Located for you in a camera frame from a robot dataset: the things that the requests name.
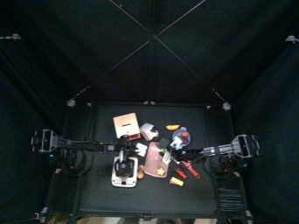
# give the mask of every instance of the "yellow object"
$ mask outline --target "yellow object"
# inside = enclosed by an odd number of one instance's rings
[[[182,186],[182,182],[177,178],[170,178],[169,183],[177,186]]]
[[[164,175],[164,168],[157,169],[157,175],[160,175],[160,176]]]
[[[180,124],[174,124],[174,125],[166,125],[165,128],[168,130],[177,130],[180,128]]]

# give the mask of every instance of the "metal rod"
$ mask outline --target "metal rod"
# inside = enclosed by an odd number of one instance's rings
[[[78,91],[78,93],[77,94],[74,94],[73,95],[73,97],[70,98],[70,100],[73,100],[74,98],[77,98],[89,88],[90,88],[90,86],[92,85],[94,85],[97,82],[98,82],[98,80],[106,75],[106,74],[109,74],[114,69],[116,69],[116,67],[124,62],[124,61],[126,61],[126,59],[128,58],[130,58],[130,56],[146,45],[149,43],[149,41],[146,41],[146,42],[144,42],[144,44],[141,45],[141,46],[138,46],[137,48],[136,48],[136,50],[133,50],[117,63],[116,63],[116,65],[114,66],[112,66],[112,68],[104,73],[104,74],[101,74],[97,78],[96,78],[96,80],[93,81],[93,83],[89,85],[89,86],[85,86],[79,91]]]
[[[116,2],[114,1],[112,1],[112,0],[109,0],[109,2],[128,15],[128,17],[144,28],[144,30],[146,31],[146,32],[149,32],[148,30],[146,30],[146,28],[141,25],[141,23],[140,22],[137,22],[137,20],[128,14],[128,12],[116,4]]]
[[[200,1],[157,34],[160,36],[206,0]]]
[[[174,54],[172,49],[165,45],[165,43],[153,35],[153,38],[160,42],[160,44],[164,46],[164,48],[172,53],[173,57],[184,64],[184,66],[189,69],[190,73],[200,78],[201,83],[209,88],[209,90],[213,92],[213,94],[221,99],[222,102],[225,102],[225,99],[220,96],[220,94],[216,92],[216,90],[210,87],[210,85],[205,82],[205,80],[194,73],[192,68],[186,65],[186,63],[182,61],[182,59]]]

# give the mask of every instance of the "black fabric wall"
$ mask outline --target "black fabric wall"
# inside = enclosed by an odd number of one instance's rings
[[[299,221],[299,45],[292,45],[256,79],[234,105],[237,134],[257,134],[264,156],[246,176],[250,212],[276,220]]]
[[[0,30],[7,33],[3,24]],[[61,131],[65,103],[23,46],[0,41],[0,222],[26,219],[43,206],[49,170],[33,154],[35,130]]]

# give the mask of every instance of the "wooden block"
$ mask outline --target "wooden block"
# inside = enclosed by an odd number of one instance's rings
[[[140,129],[136,121],[136,113],[113,117],[116,137],[128,135],[129,140],[140,137]]]
[[[174,177],[170,178],[169,183],[177,186],[182,186],[182,182]]]

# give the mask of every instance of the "red object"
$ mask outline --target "red object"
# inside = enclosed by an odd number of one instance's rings
[[[193,177],[196,179],[198,179],[201,177],[201,175],[192,169],[192,164],[186,163],[184,161],[181,161],[181,163],[184,164],[184,166],[186,167],[186,169],[190,171],[190,174],[193,175]]]
[[[185,175],[184,171],[180,168],[177,168],[174,171],[176,171],[176,173],[178,174],[180,177],[186,179],[186,175]]]

